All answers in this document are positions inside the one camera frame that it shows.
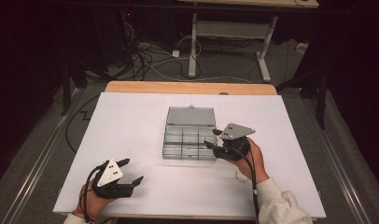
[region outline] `wooden desk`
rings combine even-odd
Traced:
[[[194,105],[214,108],[219,129],[228,122],[255,128],[249,137],[261,146],[269,175],[282,190],[292,190],[312,217],[326,216],[283,100],[272,86],[114,81],[105,91],[54,212],[73,210],[77,192],[95,166],[129,158],[120,183],[141,175],[144,180],[130,199],[109,204],[105,216],[254,220],[251,183],[236,181],[236,167],[224,160],[163,159],[169,106]],[[217,95],[221,92],[230,95]]]
[[[197,83],[197,82],[138,82],[111,81],[106,92],[148,92],[175,94],[277,95],[269,84]]]

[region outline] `gray floor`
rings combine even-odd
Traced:
[[[204,81],[243,83],[243,80],[232,78],[239,77],[262,83],[254,61],[254,48],[259,46],[260,43],[254,41],[247,48],[224,49],[214,57],[201,54],[198,58],[202,68],[199,79],[224,77]],[[271,45],[265,59],[274,85],[294,74],[302,58],[295,47],[294,42]],[[216,53],[205,45],[202,51]],[[154,61],[166,57],[159,53],[150,54]],[[177,61],[187,71],[187,61]],[[183,79],[179,70],[176,64],[166,64],[158,68],[159,73],[147,73],[145,80],[169,81],[161,75]],[[60,92],[57,93],[55,104],[40,118],[0,182],[0,223],[3,220],[4,223],[63,223],[64,216],[51,211],[75,157],[64,138],[65,125],[78,108],[104,90],[105,84],[90,78],[87,89],[76,91],[73,100],[77,103],[66,117],[61,116],[62,97]],[[329,94],[327,98],[326,130],[323,131],[315,122],[314,100],[301,99],[298,90],[293,89],[281,94],[327,213],[326,218],[316,223],[379,223],[379,186],[347,130],[333,97]],[[88,111],[87,118],[91,117],[96,102],[91,101],[81,109]],[[74,148],[79,146],[88,123],[84,113],[73,118],[67,135]],[[122,223],[188,222],[127,218]]]

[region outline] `human hand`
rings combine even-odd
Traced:
[[[116,199],[104,199],[99,198],[96,193],[91,188],[93,180],[89,183],[87,189],[87,213],[91,220],[95,220],[99,214],[103,211],[106,205],[114,202]],[[82,186],[81,192],[79,193],[77,209],[74,210],[73,215],[77,217],[84,217],[84,195],[85,195],[85,185]]]
[[[269,179],[269,176],[265,171],[262,152],[261,152],[260,147],[251,138],[247,138],[247,140],[251,146],[251,149],[248,151],[246,157],[248,158],[248,160],[250,161],[251,165],[253,166],[256,172],[256,183],[259,184],[260,182]],[[236,165],[239,171],[243,175],[251,179],[251,170],[248,167],[245,159],[241,159],[239,161],[228,161],[228,162]]]

